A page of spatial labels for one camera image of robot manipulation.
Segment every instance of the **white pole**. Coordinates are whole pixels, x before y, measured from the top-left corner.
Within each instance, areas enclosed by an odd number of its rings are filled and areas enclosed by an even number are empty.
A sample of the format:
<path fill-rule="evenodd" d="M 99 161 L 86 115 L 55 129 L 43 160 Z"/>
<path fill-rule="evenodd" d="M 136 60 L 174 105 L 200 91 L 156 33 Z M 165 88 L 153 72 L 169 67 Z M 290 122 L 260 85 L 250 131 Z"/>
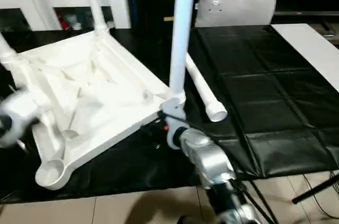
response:
<path fill-rule="evenodd" d="M 224 105 L 217 100 L 211 88 L 201 75 L 191 56 L 187 53 L 186 68 L 199 92 L 199 95 L 206 107 L 206 113 L 212 122 L 219 122 L 227 116 Z"/>
<path fill-rule="evenodd" d="M 3 66 L 9 70 L 8 64 L 13 61 L 16 57 L 16 52 L 14 49 L 8 45 L 5 38 L 0 33 L 0 62 L 3 64 Z"/>
<path fill-rule="evenodd" d="M 189 43 L 193 0 L 175 0 L 171 53 L 171 94 L 184 100 L 185 60 Z"/>
<path fill-rule="evenodd" d="M 104 15 L 98 0 L 90 0 L 91 11 L 94 20 L 94 30 L 96 33 L 108 31 L 107 24 L 105 23 Z"/>

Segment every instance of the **tripod leg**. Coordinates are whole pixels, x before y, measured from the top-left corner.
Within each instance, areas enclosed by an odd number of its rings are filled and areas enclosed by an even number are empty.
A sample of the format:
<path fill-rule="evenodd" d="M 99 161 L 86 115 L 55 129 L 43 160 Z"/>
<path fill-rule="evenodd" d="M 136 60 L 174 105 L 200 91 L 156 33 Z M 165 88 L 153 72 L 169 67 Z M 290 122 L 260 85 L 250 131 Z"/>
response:
<path fill-rule="evenodd" d="M 333 176 L 332 178 L 328 179 L 327 181 L 324 181 L 323 183 L 320 183 L 318 186 L 314 187 L 313 189 L 305 192 L 304 194 L 297 196 L 296 198 L 292 199 L 293 204 L 297 204 L 310 196 L 313 196 L 320 191 L 323 191 L 324 189 L 327 189 L 330 186 L 333 186 L 333 184 L 337 183 L 339 181 L 339 174 Z"/>

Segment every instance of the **black table cover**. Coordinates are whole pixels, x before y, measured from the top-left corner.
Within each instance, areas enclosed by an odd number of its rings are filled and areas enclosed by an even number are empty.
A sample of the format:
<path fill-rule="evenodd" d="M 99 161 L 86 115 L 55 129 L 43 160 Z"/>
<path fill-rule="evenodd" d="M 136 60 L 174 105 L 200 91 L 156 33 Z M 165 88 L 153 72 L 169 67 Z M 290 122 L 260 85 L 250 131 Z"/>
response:
<path fill-rule="evenodd" d="M 7 33 L 17 51 L 82 32 Z M 111 34 L 164 83 L 168 84 L 171 37 Z M 223 134 L 222 143 L 241 162 L 242 179 L 267 178 L 338 169 L 339 93 L 270 26 L 194 30 L 190 55 L 217 98 L 229 111 L 213 123 L 186 75 L 188 120 Z M 11 93 L 11 74 L 0 67 L 0 96 Z M 0 149 L 0 202 L 18 203 L 83 198 L 196 185 L 194 167 L 171 150 L 162 127 L 149 124 L 75 170 L 60 190 L 36 185 L 40 165 L 32 134 L 18 147 Z"/>

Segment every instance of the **wire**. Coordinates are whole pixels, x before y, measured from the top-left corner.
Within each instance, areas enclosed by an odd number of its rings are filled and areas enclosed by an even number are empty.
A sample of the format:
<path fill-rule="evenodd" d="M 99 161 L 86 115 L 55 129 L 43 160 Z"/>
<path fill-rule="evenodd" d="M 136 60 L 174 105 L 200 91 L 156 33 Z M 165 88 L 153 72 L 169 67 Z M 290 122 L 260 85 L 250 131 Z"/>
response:
<path fill-rule="evenodd" d="M 333 178 L 335 176 L 335 174 L 333 173 L 333 171 L 331 171 L 330 173 L 329 173 L 329 177 L 330 178 Z M 337 182 L 337 183 L 335 183 L 334 185 L 333 185 L 333 189 L 335 190 L 335 192 L 339 195 L 339 182 Z"/>
<path fill-rule="evenodd" d="M 304 179 L 305 179 L 305 181 L 306 181 L 308 187 L 312 190 L 313 187 L 312 187 L 312 185 L 310 184 L 309 180 L 307 179 L 306 175 L 303 175 L 303 177 L 304 177 Z M 339 217 L 332 216 L 332 215 L 328 214 L 327 212 L 325 212 L 325 210 L 324 210 L 324 209 L 322 208 L 322 206 L 320 205 L 320 203 L 319 203 L 317 197 L 316 197 L 315 195 L 313 195 L 313 197 L 314 197 L 314 200 L 316 201 L 317 206 L 319 207 L 319 210 L 322 212 L 322 214 L 326 215 L 327 217 L 329 217 L 329 218 L 331 218 L 331 219 L 339 220 Z"/>
<path fill-rule="evenodd" d="M 185 119 L 182 119 L 182 118 L 179 118 L 179 117 L 176 117 L 174 115 L 171 115 L 171 114 L 167 114 L 167 113 L 164 113 L 163 111 L 159 111 L 158 112 L 158 116 L 160 118 L 165 118 L 165 117 L 170 117 L 170 118 L 173 118 L 175 120 L 178 120 L 178 121 L 181 121 L 183 123 L 186 123 L 188 124 L 189 126 L 191 126 L 192 128 L 195 128 L 197 130 L 200 130 L 202 131 L 206 136 L 210 137 L 211 140 L 217 145 L 219 146 L 224 152 L 225 154 L 231 159 L 232 162 L 236 163 L 236 165 L 239 167 L 239 169 L 241 169 L 241 171 L 243 173 L 245 173 L 245 168 L 241 165 L 241 163 L 238 161 L 238 159 L 231 153 L 227 150 L 227 148 L 225 146 L 223 146 L 219 139 L 217 138 L 229 138 L 230 136 L 229 135 L 223 135 L 223 134 L 215 134 L 213 132 L 210 132 L 210 131 L 207 131 L 205 130 L 203 127 L 193 123 L 193 122 L 189 122 Z M 276 216 L 274 215 L 271 207 L 269 206 L 269 204 L 267 203 L 264 195 L 261 193 L 261 191 L 259 190 L 259 188 L 255 185 L 255 183 L 253 181 L 250 181 L 250 184 L 251 186 L 254 188 L 255 192 L 257 193 L 257 195 L 259 196 L 259 198 L 261 199 L 261 201 L 263 202 L 264 206 L 266 207 L 267 211 L 269 212 L 271 218 L 265 213 L 265 211 L 256 203 L 256 201 L 252 198 L 252 196 L 246 191 L 246 190 L 243 190 L 241 189 L 240 187 L 238 187 L 239 190 L 241 190 L 247 197 L 248 199 L 252 202 L 252 204 L 258 209 L 258 211 L 261 213 L 261 215 L 265 218 L 265 220 L 268 222 L 268 223 L 272 223 L 272 224 L 279 224 Z"/>

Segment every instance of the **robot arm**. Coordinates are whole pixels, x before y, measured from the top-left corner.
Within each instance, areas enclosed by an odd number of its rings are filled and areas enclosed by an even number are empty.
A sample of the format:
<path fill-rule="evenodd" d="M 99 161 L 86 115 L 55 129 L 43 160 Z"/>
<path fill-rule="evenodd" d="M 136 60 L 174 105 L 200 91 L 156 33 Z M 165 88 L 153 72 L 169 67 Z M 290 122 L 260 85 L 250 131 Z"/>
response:
<path fill-rule="evenodd" d="M 13 147 L 29 125 L 41 114 L 42 108 L 30 92 L 19 90 L 0 103 L 0 148 Z"/>
<path fill-rule="evenodd" d="M 169 125 L 169 146 L 181 149 L 196 166 L 219 223 L 260 224 L 254 208 L 246 203 L 243 193 L 238 189 L 236 174 L 224 150 L 202 131 L 184 123 L 185 113 L 178 99 L 165 102 L 161 108 Z"/>

